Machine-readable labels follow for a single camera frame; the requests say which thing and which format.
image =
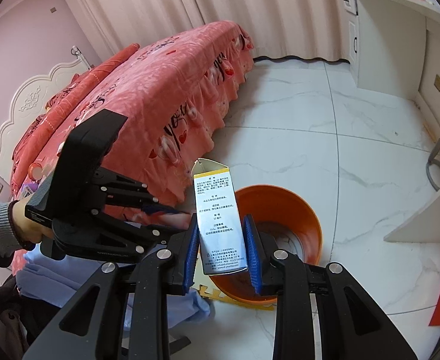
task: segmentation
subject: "curtain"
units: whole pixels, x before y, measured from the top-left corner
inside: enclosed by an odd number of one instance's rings
[[[348,57],[342,0],[66,0],[102,60],[216,20],[240,24],[254,56]]]
[[[336,61],[348,56],[342,0],[196,0],[205,22],[229,19],[255,43],[255,56],[296,55]]]
[[[193,28],[182,0],[66,0],[102,60]]]

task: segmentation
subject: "gray cable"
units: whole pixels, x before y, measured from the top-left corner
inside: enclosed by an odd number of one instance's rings
[[[440,187],[435,183],[435,181],[432,178],[432,175],[430,174],[430,166],[432,164],[435,164],[440,168],[440,161],[435,159],[435,157],[437,157],[439,152],[440,152],[440,138],[437,141],[437,143],[435,144],[435,146],[433,147],[432,152],[428,156],[427,165],[425,166],[428,181],[430,181],[430,184],[432,184],[432,187],[435,191],[438,191],[440,189]]]

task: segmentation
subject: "gray sleeve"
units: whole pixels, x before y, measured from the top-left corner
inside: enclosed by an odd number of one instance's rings
[[[0,203],[0,256],[10,257],[14,251],[22,249],[15,237],[8,218],[9,203]]]

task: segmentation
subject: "pink bedspread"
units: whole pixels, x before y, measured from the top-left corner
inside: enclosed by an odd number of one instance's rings
[[[220,21],[138,50],[65,118],[36,162],[56,162],[72,128],[106,108],[128,120],[102,166],[147,183],[164,204],[183,201],[194,161],[212,150],[211,135],[253,66],[252,48],[240,26]],[[128,209],[109,213],[139,219]]]
[[[66,117],[106,76],[125,62],[139,48],[139,44],[131,44],[96,68],[77,76],[69,86],[50,99],[48,102],[51,107],[50,111],[44,115],[37,126],[30,126],[33,127],[31,133],[25,134],[14,150],[14,168],[12,169],[10,182],[13,194],[18,192],[29,166],[34,162],[38,153],[56,129],[65,121]]]

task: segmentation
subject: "white cabinet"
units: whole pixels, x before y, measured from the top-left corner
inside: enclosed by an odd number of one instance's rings
[[[355,0],[355,8],[358,15],[345,6],[344,19],[356,85],[413,100],[425,59],[425,15],[392,0]]]
[[[355,80],[355,84],[358,85],[358,16],[353,14],[347,14],[348,16],[348,37],[349,37],[349,52],[348,60],[350,62],[351,75]]]

